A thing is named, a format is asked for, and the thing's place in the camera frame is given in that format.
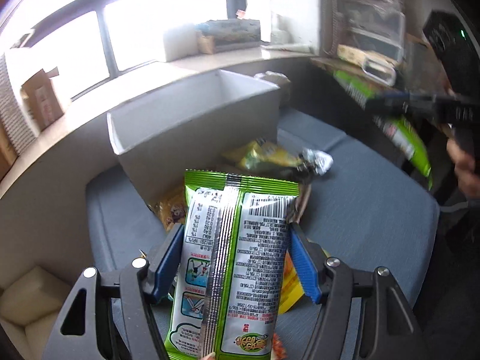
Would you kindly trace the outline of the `right hand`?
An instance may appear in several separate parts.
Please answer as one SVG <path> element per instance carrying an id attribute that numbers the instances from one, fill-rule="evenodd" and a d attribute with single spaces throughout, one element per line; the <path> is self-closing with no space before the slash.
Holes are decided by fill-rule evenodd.
<path id="1" fill-rule="evenodd" d="M 456 141 L 448 139 L 447 152 L 455 165 L 455 174 L 458 180 L 458 188 L 468 199 L 479 199 L 480 179 L 475 174 L 475 162 L 473 158 L 462 150 Z"/>

